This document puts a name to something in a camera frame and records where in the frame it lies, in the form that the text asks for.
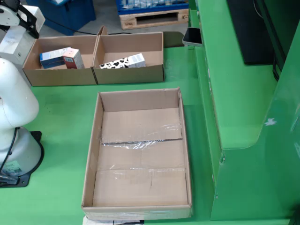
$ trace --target red and white box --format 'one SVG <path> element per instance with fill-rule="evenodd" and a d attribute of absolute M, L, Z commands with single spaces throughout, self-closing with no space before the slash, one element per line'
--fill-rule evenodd
<path fill-rule="evenodd" d="M 68 69 L 84 69 L 79 49 L 69 48 L 62 57 Z"/>

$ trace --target blue container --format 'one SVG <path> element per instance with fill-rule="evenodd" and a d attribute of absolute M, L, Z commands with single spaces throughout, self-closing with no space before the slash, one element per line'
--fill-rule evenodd
<path fill-rule="evenodd" d="M 184 0 L 117 0 L 119 15 L 188 8 Z"/>
<path fill-rule="evenodd" d="M 68 36 L 73 35 L 74 31 L 65 27 L 79 30 L 96 19 L 92 0 L 63 0 L 59 4 L 50 0 L 27 0 L 27 4 L 40 8 L 46 18 L 45 25 Z"/>

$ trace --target wooden pallet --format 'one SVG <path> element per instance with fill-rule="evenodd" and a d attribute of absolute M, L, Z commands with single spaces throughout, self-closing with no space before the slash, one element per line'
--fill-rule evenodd
<path fill-rule="evenodd" d="M 123 30 L 188 22 L 188 9 L 120 15 Z"/>

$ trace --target open cardboard box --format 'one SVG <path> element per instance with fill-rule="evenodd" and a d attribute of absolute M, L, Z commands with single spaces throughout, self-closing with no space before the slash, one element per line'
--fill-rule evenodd
<path fill-rule="evenodd" d="M 100 64 L 142 53 L 146 67 L 100 69 Z M 99 84 L 150 83 L 164 81 L 164 34 L 141 33 L 101 35 L 98 39 L 93 70 Z"/>
<path fill-rule="evenodd" d="M 82 209 L 93 220 L 191 216 L 188 145 L 179 89 L 98 94 Z"/>
<path fill-rule="evenodd" d="M 93 58 L 99 35 L 107 34 L 102 26 L 97 35 L 44 37 L 35 41 L 23 66 L 32 86 L 63 86 L 97 84 L 92 70 Z M 85 69 L 67 69 L 66 65 L 44 69 L 40 53 L 72 47 L 80 50 Z"/>

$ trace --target green metal cabinet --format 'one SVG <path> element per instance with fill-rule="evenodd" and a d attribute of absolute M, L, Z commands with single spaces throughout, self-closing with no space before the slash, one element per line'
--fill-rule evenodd
<path fill-rule="evenodd" d="M 277 83 L 271 65 L 243 63 L 226 0 L 198 0 L 197 10 L 202 55 L 195 51 L 215 186 L 210 218 L 289 217 L 300 204 L 300 26 Z"/>

